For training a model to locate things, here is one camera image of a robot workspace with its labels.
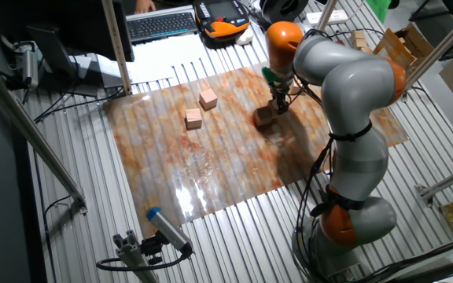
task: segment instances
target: robotic arm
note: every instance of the robotic arm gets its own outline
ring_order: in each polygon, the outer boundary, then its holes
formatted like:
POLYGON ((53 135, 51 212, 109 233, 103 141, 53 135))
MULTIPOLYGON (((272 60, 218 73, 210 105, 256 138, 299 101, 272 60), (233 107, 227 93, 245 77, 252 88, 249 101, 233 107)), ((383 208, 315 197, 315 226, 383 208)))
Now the robotic arm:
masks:
MULTIPOLYGON (((371 126, 372 111, 396 101, 406 84, 403 68, 389 60, 336 44, 319 32, 306 35, 290 22, 277 22, 267 31, 270 68, 263 74, 272 100, 253 113, 257 126, 287 110, 285 96, 296 75, 322 86, 322 108, 334 140, 333 177, 324 199, 312 212, 301 235, 293 234, 293 251, 314 243, 319 257, 344 254, 376 241, 396 226, 396 214, 384 199, 370 197, 388 165, 384 137, 371 126)), ((296 253, 303 266, 309 256, 296 253)))

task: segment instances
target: keyboard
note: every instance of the keyboard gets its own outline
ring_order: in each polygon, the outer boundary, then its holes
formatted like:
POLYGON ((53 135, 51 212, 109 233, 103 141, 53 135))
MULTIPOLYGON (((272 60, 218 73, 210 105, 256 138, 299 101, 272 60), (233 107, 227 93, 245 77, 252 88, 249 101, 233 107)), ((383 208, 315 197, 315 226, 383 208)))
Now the keyboard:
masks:
POLYGON ((132 43, 151 41, 198 30, 192 13, 146 17, 128 20, 127 23, 132 43))

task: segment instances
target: white paper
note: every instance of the white paper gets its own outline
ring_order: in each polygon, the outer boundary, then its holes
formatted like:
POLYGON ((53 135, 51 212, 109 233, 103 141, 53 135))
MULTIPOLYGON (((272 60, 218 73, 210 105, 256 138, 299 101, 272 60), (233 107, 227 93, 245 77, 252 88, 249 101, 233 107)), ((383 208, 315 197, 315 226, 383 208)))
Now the white paper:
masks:
MULTIPOLYGON (((198 35, 172 36, 133 46, 134 62, 127 62, 132 83, 146 83, 175 76, 173 66, 207 57, 198 35)), ((120 77, 118 63, 98 55, 101 71, 120 77)))

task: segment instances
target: small wooden cube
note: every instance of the small wooden cube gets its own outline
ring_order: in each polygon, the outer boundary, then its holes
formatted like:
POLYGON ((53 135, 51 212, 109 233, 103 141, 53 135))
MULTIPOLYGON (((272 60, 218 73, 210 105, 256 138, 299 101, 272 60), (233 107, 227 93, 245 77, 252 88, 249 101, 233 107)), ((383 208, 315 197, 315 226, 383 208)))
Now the small wooden cube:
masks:
POLYGON ((368 47, 368 44, 366 43, 366 39, 356 39, 352 45, 360 50, 362 47, 368 47))
POLYGON ((186 129, 198 129, 202 127, 202 115, 199 108, 186 110, 186 129))
POLYGON ((216 104, 218 104, 218 97, 212 89, 204 90, 201 92, 199 102, 201 103, 202 108, 207 111, 216 107, 216 104))
POLYGON ((351 39, 365 39, 365 32, 364 31, 353 31, 351 39))
POLYGON ((373 54, 374 52, 371 50, 370 47, 361 47, 360 49, 361 51, 363 51, 364 53, 369 53, 369 54, 373 54))

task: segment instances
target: orange marble sheet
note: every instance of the orange marble sheet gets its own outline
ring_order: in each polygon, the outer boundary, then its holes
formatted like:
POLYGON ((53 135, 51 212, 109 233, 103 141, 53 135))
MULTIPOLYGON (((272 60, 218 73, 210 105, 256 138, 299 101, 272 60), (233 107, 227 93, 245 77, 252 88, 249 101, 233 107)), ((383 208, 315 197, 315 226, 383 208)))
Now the orange marble sheet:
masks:
MULTIPOLYGON (((175 224, 197 219, 301 180, 328 141, 321 108, 300 96, 275 123, 259 130, 252 112, 271 99, 263 64, 105 104, 145 237, 146 212, 160 206, 175 224), (205 112, 199 93, 218 105, 205 112), (185 111, 200 108, 202 128, 186 130, 185 111)), ((389 146, 407 140, 392 113, 371 116, 389 146)))

